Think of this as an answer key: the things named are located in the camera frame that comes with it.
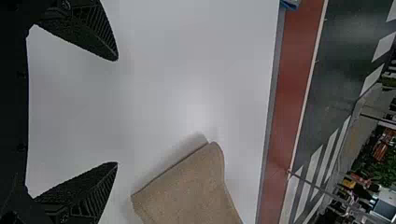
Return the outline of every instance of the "beige cushion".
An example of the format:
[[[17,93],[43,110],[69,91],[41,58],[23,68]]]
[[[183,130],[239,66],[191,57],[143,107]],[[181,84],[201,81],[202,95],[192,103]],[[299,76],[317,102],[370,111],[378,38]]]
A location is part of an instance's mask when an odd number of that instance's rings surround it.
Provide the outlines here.
[[[145,224],[240,224],[224,183],[224,156],[208,144],[132,196]]]

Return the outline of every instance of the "pedestrian crossing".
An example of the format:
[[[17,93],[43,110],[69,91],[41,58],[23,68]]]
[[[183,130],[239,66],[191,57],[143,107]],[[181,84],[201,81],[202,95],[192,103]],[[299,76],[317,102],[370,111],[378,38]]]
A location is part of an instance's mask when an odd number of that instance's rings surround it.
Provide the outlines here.
[[[332,170],[337,161],[342,145],[344,143],[344,139],[346,137],[349,122],[350,116],[344,121],[343,126],[340,127],[341,132],[338,132],[337,129],[330,136],[325,151],[323,152],[323,146],[319,147],[317,151],[315,151],[315,153],[311,156],[309,163],[306,163],[302,167],[300,167],[295,174],[301,176],[302,178],[311,183],[314,183],[314,180],[316,179],[316,186],[323,188],[329,180],[330,176],[332,175]],[[307,166],[307,169],[306,172],[303,172],[305,166]],[[305,183],[304,181],[298,179],[296,176],[292,176],[290,178],[285,194],[285,200],[283,202],[282,214],[279,220],[279,224],[305,224],[309,221],[309,219],[318,210],[318,207],[320,206],[324,196],[321,195],[318,200],[315,200],[317,198],[316,196],[318,195],[318,190],[312,188],[313,187],[311,187],[308,183]],[[293,207],[297,207],[294,214],[292,212]],[[307,207],[312,207],[312,209],[305,218],[302,218],[304,216],[304,212],[306,212],[305,210]]]
[[[393,1],[387,20],[384,22],[390,22],[393,20],[396,20],[396,0]],[[375,53],[373,55],[372,63],[375,63],[381,57],[383,58],[383,56],[390,51],[394,43],[395,37],[396,32],[390,35],[383,36],[379,40],[375,49]],[[378,67],[364,79],[360,96],[366,93],[367,90],[370,89],[370,87],[372,87],[380,77],[384,64],[378,62],[377,64]],[[332,171],[343,148],[343,143],[346,138],[347,127],[349,125],[350,119],[351,117],[349,116],[344,121],[342,127],[338,127],[330,135],[329,139],[327,139],[327,143],[323,141],[323,145],[321,145],[312,154],[312,156],[309,158],[309,161],[304,163],[300,168],[294,168],[293,170],[297,170],[295,174],[301,176],[302,178],[311,183],[315,183],[317,187],[324,188],[327,185],[330,177],[332,176]],[[301,122],[302,119],[300,120],[299,132],[302,125]],[[297,141],[295,143],[295,149],[293,151],[293,158],[290,168],[293,168],[296,147],[299,140],[299,132],[297,134]],[[314,189],[309,184],[298,179],[296,176],[292,176],[288,181],[279,224],[307,224],[312,216],[317,212],[323,199],[324,195],[320,195],[317,189]]]

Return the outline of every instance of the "red stripe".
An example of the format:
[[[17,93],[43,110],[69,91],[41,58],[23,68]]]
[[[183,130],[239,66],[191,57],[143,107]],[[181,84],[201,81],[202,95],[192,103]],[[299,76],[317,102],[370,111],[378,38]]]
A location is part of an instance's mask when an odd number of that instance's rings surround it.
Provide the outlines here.
[[[276,86],[276,102],[263,182],[261,224],[277,224],[286,191],[307,81],[314,55],[324,0],[303,0],[288,11]]]

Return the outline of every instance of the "crosswalk stripe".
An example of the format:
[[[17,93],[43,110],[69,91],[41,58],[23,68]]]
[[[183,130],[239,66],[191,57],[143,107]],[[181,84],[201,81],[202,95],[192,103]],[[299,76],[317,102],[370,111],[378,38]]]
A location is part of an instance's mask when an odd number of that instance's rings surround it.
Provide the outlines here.
[[[334,146],[334,141],[335,141],[335,137],[337,136],[337,134],[338,134],[338,129],[335,130],[335,132],[330,136],[329,142],[327,143],[326,152],[324,154],[323,162],[322,162],[322,164],[320,166],[317,182],[315,184],[318,187],[321,186],[321,182],[323,180],[324,172],[326,171],[327,164],[328,164],[328,162],[330,160],[330,155],[332,154],[332,147]],[[311,200],[317,195],[317,193],[318,193],[318,190],[314,189],[314,193],[312,194]]]
[[[318,211],[321,203],[323,202],[323,199],[324,199],[324,195],[322,195],[320,197],[319,201],[315,204],[315,207],[311,210],[309,215],[306,217],[306,219],[304,220],[303,224],[307,224],[309,222],[309,220],[311,219],[311,217]]]
[[[318,167],[319,157],[322,148],[323,146],[318,148],[318,150],[314,153],[314,155],[312,155],[311,161],[309,162],[308,173],[306,174],[306,180],[309,182],[312,182],[312,180],[314,179],[315,171],[317,170]],[[306,206],[306,202],[308,201],[308,194],[310,189],[311,186],[307,183],[304,183],[303,192],[301,194],[300,201],[298,203],[297,214],[294,218],[294,221],[296,221],[297,218],[300,217],[300,215],[303,213]]]
[[[301,175],[303,166],[296,172],[297,175]],[[300,180],[296,176],[292,176],[288,182],[288,188],[286,189],[285,200],[283,201],[282,214],[280,216],[279,224],[289,223],[291,209],[294,204],[296,192]]]
[[[338,138],[337,146],[335,147],[334,155],[332,156],[332,163],[330,163],[330,168],[329,171],[327,172],[326,179],[327,181],[332,174],[332,169],[334,168],[335,162],[337,161],[338,158],[338,153],[340,152],[341,145],[343,145],[344,142],[344,137],[347,132],[347,125],[349,124],[350,116],[346,119],[344,122],[343,129],[341,130],[340,137]]]
[[[379,66],[375,71],[370,74],[365,80],[363,84],[363,88],[361,89],[361,96],[371,87],[373,86],[376,81],[378,80],[379,76],[381,75],[382,68],[384,67],[384,64]]]
[[[395,39],[395,36],[396,36],[396,32],[393,34],[387,35],[379,40],[378,45],[376,46],[376,50],[375,50],[375,54],[374,54],[374,58],[373,58],[372,62],[377,60],[379,57],[381,57],[388,51],[390,51],[390,48],[393,45],[393,40]]]
[[[393,3],[392,3],[392,7],[390,8],[390,11],[388,14],[387,22],[393,21],[394,19],[396,19],[396,1],[393,1]]]

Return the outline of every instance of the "tree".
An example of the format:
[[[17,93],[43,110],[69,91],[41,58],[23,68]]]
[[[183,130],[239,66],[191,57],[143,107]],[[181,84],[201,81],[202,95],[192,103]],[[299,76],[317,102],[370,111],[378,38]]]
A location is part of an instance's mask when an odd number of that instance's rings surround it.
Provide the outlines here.
[[[389,188],[396,182],[396,149],[390,147],[384,158],[381,162],[370,164],[368,172],[378,179],[380,185]]]

